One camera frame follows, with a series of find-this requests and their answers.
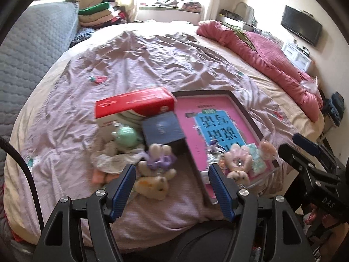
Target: bed sheet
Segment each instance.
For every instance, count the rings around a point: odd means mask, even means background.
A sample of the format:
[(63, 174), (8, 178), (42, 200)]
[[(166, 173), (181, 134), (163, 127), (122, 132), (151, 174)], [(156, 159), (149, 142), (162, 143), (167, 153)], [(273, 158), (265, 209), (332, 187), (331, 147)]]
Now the bed sheet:
[[(124, 30), (138, 31), (143, 35), (164, 35), (167, 33), (186, 32), (189, 33), (205, 47), (222, 55), (227, 61), (233, 64), (238, 70), (247, 74), (259, 88), (271, 97), (280, 108), (285, 112), (291, 123), (297, 128), (297, 130), (308, 137), (310, 140), (315, 140), (323, 129), (323, 118), (319, 117), (319, 121), (312, 123), (301, 109), (293, 102), (293, 100), (275, 83), (269, 80), (267, 77), (253, 69), (246, 64), (240, 57), (231, 52), (229, 49), (224, 48), (214, 41), (210, 41), (201, 36), (195, 35), (195, 26), (183, 24), (183, 23), (142, 23), (142, 24), (125, 24), (111, 26), (108, 28), (96, 31), (93, 36), (74, 46), (67, 52), (65, 52), (61, 58), (52, 66), (46, 76), (41, 80), (39, 85), (33, 91), (32, 95), (22, 108), (11, 135), (10, 143), (17, 149), (23, 148), (24, 139), (28, 129), (33, 124), (33, 120), (37, 114), (37, 111), (42, 106), (44, 100), (47, 98), (48, 93), (52, 89), (52, 85), (60, 77), (64, 68), (68, 64), (69, 60), (89, 48), (93, 48), (100, 44), (104, 44), (107, 40), (119, 35)], [(4, 205), (5, 211), (8, 216), (8, 220), (12, 230), (28, 242), (32, 242), (33, 238), (25, 230), (23, 221), (20, 216), (19, 209), (19, 194), (18, 190), (18, 177), (19, 167), (9, 156), (6, 158), (5, 163), (5, 195)]]

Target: purple ribbon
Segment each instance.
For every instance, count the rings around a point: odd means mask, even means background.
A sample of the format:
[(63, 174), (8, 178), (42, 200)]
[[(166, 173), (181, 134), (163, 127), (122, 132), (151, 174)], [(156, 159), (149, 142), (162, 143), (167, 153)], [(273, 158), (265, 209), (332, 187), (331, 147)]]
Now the purple ribbon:
[(161, 155), (159, 159), (152, 160), (147, 153), (143, 153), (143, 157), (147, 161), (147, 166), (153, 171), (159, 168), (167, 171), (177, 159), (174, 155)]

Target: green ball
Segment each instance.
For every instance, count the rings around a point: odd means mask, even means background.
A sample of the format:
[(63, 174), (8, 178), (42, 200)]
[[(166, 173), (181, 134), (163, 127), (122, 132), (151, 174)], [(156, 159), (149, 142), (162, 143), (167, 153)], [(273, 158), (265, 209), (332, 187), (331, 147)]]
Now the green ball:
[(115, 133), (115, 142), (125, 148), (133, 148), (138, 144), (138, 136), (135, 131), (130, 126), (123, 126), (118, 129)]

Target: red comforter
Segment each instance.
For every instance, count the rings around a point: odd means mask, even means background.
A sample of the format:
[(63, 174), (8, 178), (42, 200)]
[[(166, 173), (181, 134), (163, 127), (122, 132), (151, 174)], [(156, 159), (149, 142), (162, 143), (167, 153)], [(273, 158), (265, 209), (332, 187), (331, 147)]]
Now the red comforter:
[(312, 94), (301, 85), (310, 76), (299, 71), (272, 41), (254, 32), (246, 32), (256, 51), (240, 40), (233, 30), (217, 21), (199, 23), (197, 34), (213, 39), (238, 54), (249, 65), (277, 83), (313, 122), (318, 120), (323, 102), (319, 92)]

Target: television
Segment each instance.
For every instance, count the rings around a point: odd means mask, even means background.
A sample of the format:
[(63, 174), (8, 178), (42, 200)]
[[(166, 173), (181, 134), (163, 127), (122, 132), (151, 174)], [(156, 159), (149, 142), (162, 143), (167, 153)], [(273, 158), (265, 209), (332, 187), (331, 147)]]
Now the television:
[(293, 32), (312, 46), (318, 44), (322, 25), (310, 15), (286, 6), (281, 25)]

